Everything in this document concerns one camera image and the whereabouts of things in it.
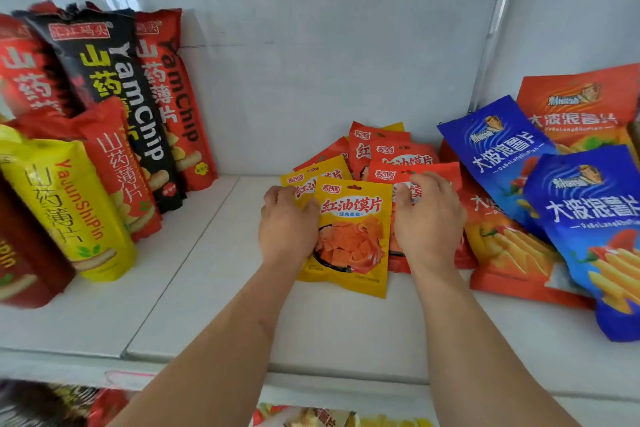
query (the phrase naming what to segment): white panel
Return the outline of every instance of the white panel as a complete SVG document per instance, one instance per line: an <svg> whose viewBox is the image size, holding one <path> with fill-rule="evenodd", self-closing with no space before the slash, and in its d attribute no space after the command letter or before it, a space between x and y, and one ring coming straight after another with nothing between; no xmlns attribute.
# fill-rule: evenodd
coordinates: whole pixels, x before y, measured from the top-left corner
<svg viewBox="0 0 640 427"><path fill-rule="evenodd" d="M130 353L173 358L251 277L260 264L262 196L276 182L240 178ZM476 297L549 391L640 400L640 343L609 342L593 312ZM386 300L333 284L296 282L278 322L270 371L427 383L422 309L412 278L391 274Z"/></svg>
<svg viewBox="0 0 640 427"><path fill-rule="evenodd" d="M236 180L222 176L165 214L163 229L138 244L136 265L116 282L78 276L44 307L2 307L0 348L119 357Z"/></svg>
<svg viewBox="0 0 640 427"><path fill-rule="evenodd" d="M640 61L640 0L511 0L484 103L518 94L522 77Z"/></svg>
<svg viewBox="0 0 640 427"><path fill-rule="evenodd" d="M0 0L0 10L36 0ZM82 0L53 0L59 5ZM290 170L352 119L420 140L467 111L495 0L92 0L185 8L183 52L220 170Z"/></svg>

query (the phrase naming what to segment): blue potato chip bag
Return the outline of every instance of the blue potato chip bag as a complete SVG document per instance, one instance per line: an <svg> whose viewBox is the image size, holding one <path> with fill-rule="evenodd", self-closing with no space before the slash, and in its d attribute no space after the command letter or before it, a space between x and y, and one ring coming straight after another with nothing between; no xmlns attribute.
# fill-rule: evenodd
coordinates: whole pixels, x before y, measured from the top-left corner
<svg viewBox="0 0 640 427"><path fill-rule="evenodd" d="M472 114L441 123L438 130L505 214L547 240L522 189L540 156L557 150L513 98L504 96Z"/></svg>
<svg viewBox="0 0 640 427"><path fill-rule="evenodd" d="M628 148L544 155L524 197L571 277L596 297L604 334L640 339L640 173Z"/></svg>

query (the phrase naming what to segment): white shelf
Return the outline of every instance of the white shelf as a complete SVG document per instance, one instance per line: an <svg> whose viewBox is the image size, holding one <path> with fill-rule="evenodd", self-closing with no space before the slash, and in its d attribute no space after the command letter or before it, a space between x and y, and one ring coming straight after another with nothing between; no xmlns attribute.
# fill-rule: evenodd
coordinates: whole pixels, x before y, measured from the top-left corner
<svg viewBox="0 0 640 427"><path fill-rule="evenodd" d="M223 176L164 215L163 229L140 242L136 265L118 281L78 276L40 309L2 307L0 348L119 357L236 181Z"/></svg>
<svg viewBox="0 0 640 427"><path fill-rule="evenodd" d="M244 285L260 263L262 196L275 183L239 179L129 353L174 358ZM609 342L593 313L491 294L477 298L547 390L640 399L640 343ZM412 278L391 275L386 300L296 282L278 323L270 371L427 384L426 340Z"/></svg>

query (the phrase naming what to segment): yellow yam chip bag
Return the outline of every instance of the yellow yam chip bag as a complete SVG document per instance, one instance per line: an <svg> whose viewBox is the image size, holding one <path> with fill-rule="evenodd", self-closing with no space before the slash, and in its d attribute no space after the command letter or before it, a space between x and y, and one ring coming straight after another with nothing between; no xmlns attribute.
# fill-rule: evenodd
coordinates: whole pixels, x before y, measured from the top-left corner
<svg viewBox="0 0 640 427"><path fill-rule="evenodd" d="M320 176L318 241L298 279L384 298L392 192L390 184Z"/></svg>
<svg viewBox="0 0 640 427"><path fill-rule="evenodd" d="M82 142L30 140L0 125L0 169L85 278L111 282L133 266L136 247Z"/></svg>
<svg viewBox="0 0 640 427"><path fill-rule="evenodd" d="M304 209L308 200L314 195L316 190L316 180L319 176L329 176L336 179L351 178L351 171L344 157L338 155L331 159L317 162L316 164L303 167L300 171L290 172L280 177L283 186L295 186L296 194L294 199L300 209Z"/></svg>

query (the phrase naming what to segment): cartoon man logo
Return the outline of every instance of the cartoon man logo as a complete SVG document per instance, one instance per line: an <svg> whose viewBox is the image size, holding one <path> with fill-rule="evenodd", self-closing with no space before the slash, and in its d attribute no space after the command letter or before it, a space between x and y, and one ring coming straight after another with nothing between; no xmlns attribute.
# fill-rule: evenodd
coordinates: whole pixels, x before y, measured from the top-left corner
<svg viewBox="0 0 640 427"><path fill-rule="evenodd" d="M590 83L585 86L578 98L580 98L581 103L593 103L600 97L600 85L595 83Z"/></svg>
<svg viewBox="0 0 640 427"><path fill-rule="evenodd" d="M502 120L500 120L495 115L488 116L487 118L484 119L484 121L486 122L488 130L491 130L493 133L497 133L501 130L504 130L504 125L502 125Z"/></svg>
<svg viewBox="0 0 640 427"><path fill-rule="evenodd" d="M595 167L589 164L584 164L580 166L580 174L582 174L582 178L586 180L589 184L602 184L602 174Z"/></svg>

